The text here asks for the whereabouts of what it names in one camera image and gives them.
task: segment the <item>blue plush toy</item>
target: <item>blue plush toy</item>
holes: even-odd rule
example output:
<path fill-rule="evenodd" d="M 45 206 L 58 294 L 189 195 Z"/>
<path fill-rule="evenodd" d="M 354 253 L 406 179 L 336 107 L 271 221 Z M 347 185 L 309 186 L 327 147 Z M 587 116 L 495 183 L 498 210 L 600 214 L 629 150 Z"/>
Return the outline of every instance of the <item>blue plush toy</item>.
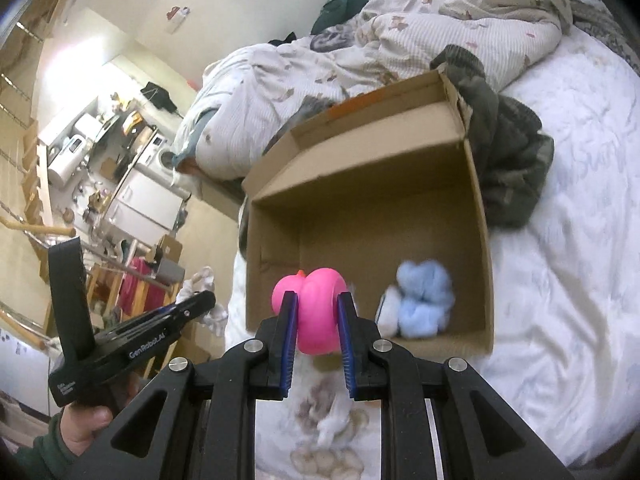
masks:
<path fill-rule="evenodd" d="M 398 311 L 402 337 L 430 337 L 444 330 L 456 301 L 447 269 L 435 260 L 407 261 L 398 267 L 396 279 L 404 294 Z"/>

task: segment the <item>white cabinet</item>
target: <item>white cabinet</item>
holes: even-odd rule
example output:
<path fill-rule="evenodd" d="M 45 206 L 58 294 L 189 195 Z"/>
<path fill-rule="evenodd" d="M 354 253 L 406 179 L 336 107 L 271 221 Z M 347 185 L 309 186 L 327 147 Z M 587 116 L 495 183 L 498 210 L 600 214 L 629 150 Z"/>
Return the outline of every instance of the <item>white cabinet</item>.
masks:
<path fill-rule="evenodd" d="M 182 198 L 133 169 L 116 199 L 167 230 L 174 228 Z"/>
<path fill-rule="evenodd" d="M 151 247 L 172 231 L 181 207 L 181 197 L 133 168 L 111 201 L 105 229 Z"/>
<path fill-rule="evenodd" d="M 0 330 L 0 390 L 45 415 L 60 411 L 55 402 L 49 403 L 47 380 L 52 364 L 44 352 Z"/>
<path fill-rule="evenodd" d="M 107 222 L 111 226 L 112 234 L 117 234 L 118 238 L 135 238 L 149 247 L 157 244 L 160 238 L 170 231 L 119 200 L 111 203 Z"/>

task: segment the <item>black metal frame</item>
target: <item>black metal frame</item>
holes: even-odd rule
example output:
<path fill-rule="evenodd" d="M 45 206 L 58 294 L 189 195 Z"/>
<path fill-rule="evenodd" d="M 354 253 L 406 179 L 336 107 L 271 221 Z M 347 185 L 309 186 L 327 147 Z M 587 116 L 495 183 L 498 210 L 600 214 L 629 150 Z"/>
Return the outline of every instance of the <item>black metal frame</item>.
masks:
<path fill-rule="evenodd" d="M 255 339 L 215 361 L 162 370 L 78 458 L 69 480 L 252 480 L 255 401 L 287 395 L 297 308 L 288 292 L 280 315 L 263 321 Z M 445 479 L 573 478 L 464 360 L 423 361 L 381 340 L 348 292 L 338 310 L 351 395 L 382 400 L 383 480 L 438 477 L 426 399 Z"/>

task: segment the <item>cardboard box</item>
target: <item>cardboard box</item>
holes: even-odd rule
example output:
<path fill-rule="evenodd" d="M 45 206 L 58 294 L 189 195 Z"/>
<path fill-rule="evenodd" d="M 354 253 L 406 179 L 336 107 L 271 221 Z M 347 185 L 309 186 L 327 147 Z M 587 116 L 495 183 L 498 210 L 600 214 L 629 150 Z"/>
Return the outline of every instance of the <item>cardboard box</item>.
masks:
<path fill-rule="evenodd" d="M 172 262 L 178 263 L 182 254 L 182 244 L 169 235 L 164 235 L 158 242 L 158 248 L 162 251 L 162 255 Z"/>
<path fill-rule="evenodd" d="M 358 96 L 288 134 L 244 181 L 250 197 L 247 328 L 272 316 L 278 280 L 333 267 L 373 319 L 403 260 L 434 258 L 456 304 L 447 330 L 398 342 L 416 356 L 485 354 L 494 341 L 484 209 L 466 105 L 438 72 Z"/>
<path fill-rule="evenodd" d="M 107 157 L 102 165 L 100 166 L 100 175 L 109 180 L 110 182 L 117 182 L 115 177 L 116 169 L 118 167 L 118 163 L 111 158 Z"/>

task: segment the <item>green sleeve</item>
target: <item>green sleeve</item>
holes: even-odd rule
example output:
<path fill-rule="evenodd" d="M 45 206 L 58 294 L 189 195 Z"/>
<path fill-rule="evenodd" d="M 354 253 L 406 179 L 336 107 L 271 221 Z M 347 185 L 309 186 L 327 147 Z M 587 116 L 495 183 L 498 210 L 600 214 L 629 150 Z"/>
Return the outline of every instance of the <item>green sleeve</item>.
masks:
<path fill-rule="evenodd" d="M 37 437 L 33 441 L 33 449 L 23 447 L 15 455 L 15 459 L 30 479 L 62 480 L 76 459 L 62 440 L 60 416 L 62 413 L 51 419 L 49 433 Z"/>

